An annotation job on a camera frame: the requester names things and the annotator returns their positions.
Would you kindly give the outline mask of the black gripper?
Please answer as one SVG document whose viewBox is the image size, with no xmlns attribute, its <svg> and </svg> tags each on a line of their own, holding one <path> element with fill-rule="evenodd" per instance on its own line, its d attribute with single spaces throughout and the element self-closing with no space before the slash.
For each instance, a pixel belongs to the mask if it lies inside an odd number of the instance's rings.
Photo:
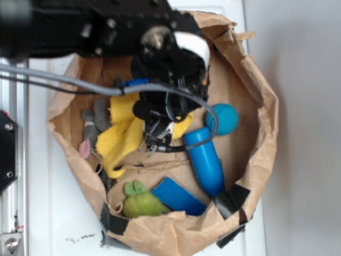
<svg viewBox="0 0 341 256">
<path fill-rule="evenodd" d="M 132 61 L 134 78 L 146 78 L 173 90 L 181 89 L 207 101 L 206 78 L 208 69 L 194 53 L 181 50 L 174 33 L 183 31 L 204 39 L 201 29 L 189 13 L 141 15 L 133 20 L 139 54 Z M 151 123 L 178 122 L 200 105 L 192 99 L 170 91 L 143 91 L 133 107 L 136 117 Z"/>
</svg>

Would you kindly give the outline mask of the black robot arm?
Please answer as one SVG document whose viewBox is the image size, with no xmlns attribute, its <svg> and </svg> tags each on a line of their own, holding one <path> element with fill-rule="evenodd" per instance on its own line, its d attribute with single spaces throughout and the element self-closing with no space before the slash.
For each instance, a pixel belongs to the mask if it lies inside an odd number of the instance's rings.
<svg viewBox="0 0 341 256">
<path fill-rule="evenodd" d="M 205 106 L 209 48 L 192 15 L 167 1 L 1 1 L 1 57 L 132 56 L 133 84 L 106 89 L 65 82 L 110 96 L 139 92 L 148 114 L 173 120 Z"/>
</svg>

